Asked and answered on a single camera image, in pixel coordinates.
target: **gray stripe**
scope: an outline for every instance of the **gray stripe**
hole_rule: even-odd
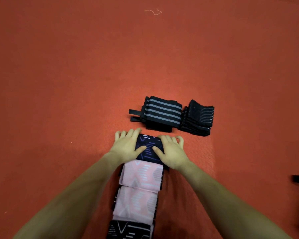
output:
[[[171,105],[171,104],[168,104],[168,103],[165,103],[165,102],[161,102],[161,101],[157,101],[157,100],[154,100],[154,99],[150,99],[149,101],[155,101],[155,102],[157,102],[157,103],[159,103],[159,104],[163,104],[163,105],[166,105],[166,106],[175,107],[175,108],[178,108],[178,109],[182,110],[181,107],[176,106],[176,105]]]
[[[157,119],[160,119],[160,120],[164,120],[164,121],[168,121],[168,122],[173,122],[173,123],[176,123],[176,124],[180,124],[180,122],[177,122],[177,121],[173,121],[171,119],[166,119],[166,118],[163,118],[163,117],[158,117],[158,116],[153,116],[151,114],[145,114],[145,116],[148,116],[148,117],[153,117],[153,118],[157,118]]]
[[[147,104],[147,106],[152,106],[152,107],[159,108],[159,109],[162,109],[162,110],[166,110],[166,111],[169,111],[169,112],[175,112],[175,113],[180,114],[180,115],[182,114],[179,111],[175,111],[175,110],[172,110],[172,109],[164,108],[164,107],[161,107],[161,106],[156,106],[156,105],[153,105],[153,104]]]
[[[174,117],[174,118],[177,118],[177,119],[180,119],[180,117],[178,116],[174,116],[174,115],[170,115],[168,113],[164,113],[164,112],[158,112],[156,110],[153,110],[153,109],[145,109],[146,111],[149,111],[149,112],[155,112],[155,113],[158,113],[158,114],[161,114],[161,115],[165,115],[165,116],[169,116],[169,117]]]
[[[146,229],[146,228],[143,228],[143,227],[135,227],[135,226],[131,226],[131,225],[128,225],[128,227],[137,228],[137,229],[143,229],[145,231],[150,231],[149,229]]]

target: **right hand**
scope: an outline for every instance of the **right hand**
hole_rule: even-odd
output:
[[[176,136],[179,139],[179,143],[175,137],[163,135],[158,137],[162,140],[165,154],[157,147],[153,147],[153,150],[164,164],[172,169],[179,170],[184,163],[189,161],[183,150],[184,139],[181,136]]]

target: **left hand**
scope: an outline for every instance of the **left hand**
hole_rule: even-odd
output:
[[[126,131],[117,131],[115,133],[115,142],[109,154],[117,155],[121,163],[127,163],[136,159],[146,149],[146,146],[141,146],[135,150],[136,140],[141,131],[141,128],[131,129],[127,134]]]

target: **red carpet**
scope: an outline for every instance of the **red carpet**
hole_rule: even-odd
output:
[[[145,9],[162,13],[153,15]],[[145,96],[215,106],[192,161],[299,238],[299,0],[0,0],[0,239],[137,128]],[[144,134],[157,135],[147,131]],[[85,238],[105,238],[118,183]],[[219,238],[166,174],[154,238]]]

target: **finger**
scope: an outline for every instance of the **finger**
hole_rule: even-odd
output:
[[[138,149],[135,150],[135,158],[137,158],[137,156],[139,156],[142,152],[144,152],[144,150],[146,149],[146,146],[141,146]]]
[[[120,138],[120,134],[121,134],[120,131],[117,131],[117,132],[115,133],[115,141],[117,141],[117,140]]]
[[[166,138],[167,138],[167,140],[168,140],[169,142],[172,142],[172,139],[171,139],[170,136],[167,135]]]
[[[175,137],[172,137],[171,139],[172,139],[172,141],[173,141],[174,143],[178,144],[178,142],[177,142],[177,140],[176,140]]]
[[[165,157],[165,154],[158,148],[158,147],[153,147],[153,151],[156,153],[156,155],[162,160]]]
[[[139,133],[140,133],[141,131],[142,131],[141,128],[137,128],[137,129],[133,132],[132,138],[136,140],[137,137],[138,137],[138,135],[139,135]]]
[[[123,131],[123,132],[121,133],[120,138],[123,138],[123,137],[125,137],[125,136],[126,136],[126,131]]]
[[[130,129],[129,131],[128,131],[128,133],[126,134],[126,137],[131,137],[132,136],[132,134],[133,134],[133,132],[134,132],[134,129]]]
[[[179,145],[181,148],[184,148],[184,139],[181,136],[176,136],[179,139]]]
[[[167,140],[166,136],[164,136],[164,135],[159,135],[159,138],[161,139],[162,144],[163,144],[163,147],[164,147],[164,144],[167,144],[167,143],[168,143],[168,140]]]

